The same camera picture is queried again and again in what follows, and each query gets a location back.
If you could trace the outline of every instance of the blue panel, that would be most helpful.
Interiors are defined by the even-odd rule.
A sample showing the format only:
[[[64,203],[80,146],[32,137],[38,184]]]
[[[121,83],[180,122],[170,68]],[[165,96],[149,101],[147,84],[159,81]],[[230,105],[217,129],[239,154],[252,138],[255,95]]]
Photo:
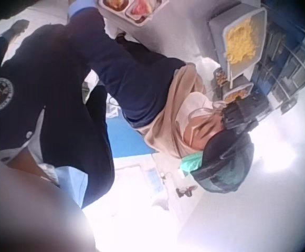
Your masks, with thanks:
[[[121,112],[118,117],[107,119],[107,125],[114,158],[155,153],[147,146],[141,135],[129,126]]]

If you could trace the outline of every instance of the metal tray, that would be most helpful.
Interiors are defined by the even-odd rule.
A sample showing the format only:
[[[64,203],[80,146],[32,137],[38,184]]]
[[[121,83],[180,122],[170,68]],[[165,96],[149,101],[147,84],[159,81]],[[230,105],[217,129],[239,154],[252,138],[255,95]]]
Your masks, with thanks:
[[[135,6],[136,0],[124,0],[124,3],[121,7],[115,9],[107,4],[106,0],[99,0],[99,5],[101,8],[106,9],[109,12],[114,13],[115,15],[127,20],[135,26],[141,27],[145,25],[149,20],[151,20],[159,10],[161,10],[169,0],[149,0],[153,11],[150,15],[147,16],[137,16],[132,15],[131,10]]]

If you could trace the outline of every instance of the food container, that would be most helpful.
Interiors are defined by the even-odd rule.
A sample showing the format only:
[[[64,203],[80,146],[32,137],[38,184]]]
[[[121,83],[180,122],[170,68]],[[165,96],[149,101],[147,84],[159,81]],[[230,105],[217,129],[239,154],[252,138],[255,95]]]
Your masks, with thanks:
[[[158,11],[160,11],[170,0],[148,0],[152,7],[152,13],[149,15],[132,15],[131,11],[136,5],[136,0],[124,0],[121,7],[115,9],[110,6],[106,0],[99,0],[101,8],[114,13],[115,15],[127,20],[135,26],[141,27],[151,20]]]
[[[250,95],[254,84],[249,82],[246,77],[239,76],[233,81],[233,88],[230,89],[230,82],[227,82],[222,87],[223,101],[227,103],[233,102],[237,97],[242,99]]]
[[[226,36],[233,27],[237,27],[249,18],[251,19],[251,26],[254,31],[252,39],[256,47],[255,56],[251,59],[244,59],[239,63],[231,65],[226,59]],[[211,28],[213,35],[219,63],[223,71],[227,73],[228,80],[236,79],[247,68],[260,61],[266,38],[266,26],[267,10],[265,8],[256,8],[248,4],[239,4],[209,21],[209,27]]]

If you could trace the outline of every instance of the yellow food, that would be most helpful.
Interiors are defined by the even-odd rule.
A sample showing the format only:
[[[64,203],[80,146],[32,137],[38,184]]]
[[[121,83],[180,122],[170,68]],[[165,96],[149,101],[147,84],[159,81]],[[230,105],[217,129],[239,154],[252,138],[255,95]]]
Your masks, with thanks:
[[[226,36],[227,60],[230,64],[239,63],[245,59],[252,59],[255,56],[255,44],[251,34],[250,18],[238,26],[230,29]]]
[[[114,7],[114,8],[120,8],[122,6],[122,4],[124,3],[124,0],[106,0],[107,3]]]
[[[238,97],[240,97],[241,99],[244,99],[244,98],[247,97],[247,95],[248,95],[247,90],[243,89],[243,90],[240,90],[240,91],[238,91],[238,92],[234,92],[234,93],[228,95],[228,96],[225,98],[225,102],[231,103],[231,102],[235,101],[236,98],[238,98]]]

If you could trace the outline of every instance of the food tray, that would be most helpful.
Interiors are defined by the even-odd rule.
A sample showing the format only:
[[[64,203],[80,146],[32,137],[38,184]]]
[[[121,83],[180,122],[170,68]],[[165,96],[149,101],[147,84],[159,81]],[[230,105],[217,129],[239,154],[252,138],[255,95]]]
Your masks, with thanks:
[[[222,87],[222,93],[223,93],[223,100],[226,101],[226,98],[234,93],[240,92],[242,90],[245,90],[245,95],[242,97],[242,99],[246,98],[250,95],[252,89],[254,87],[254,84],[250,82],[245,76],[239,76],[233,81],[233,88],[230,89],[230,82],[227,82]]]
[[[255,56],[252,59],[245,59],[242,62],[230,65],[226,59],[226,35],[230,29],[240,25],[249,18],[251,18],[251,25],[254,31],[253,41],[256,46]],[[266,26],[267,10],[265,8],[256,8],[248,4],[239,4],[209,21],[209,27],[212,31],[219,63],[223,71],[227,73],[228,80],[236,79],[247,68],[260,61],[266,38]]]
[[[99,5],[101,6],[101,8],[114,13],[115,15],[132,23],[133,25],[141,27],[145,25],[149,20],[151,20],[158,11],[160,11],[167,3],[169,3],[170,0],[149,0],[149,1],[151,3],[153,11],[148,16],[141,16],[141,15],[137,16],[131,14],[131,10],[135,6],[136,0],[124,0],[123,5],[118,9],[114,9],[113,7],[109,6],[106,0],[99,0]]]

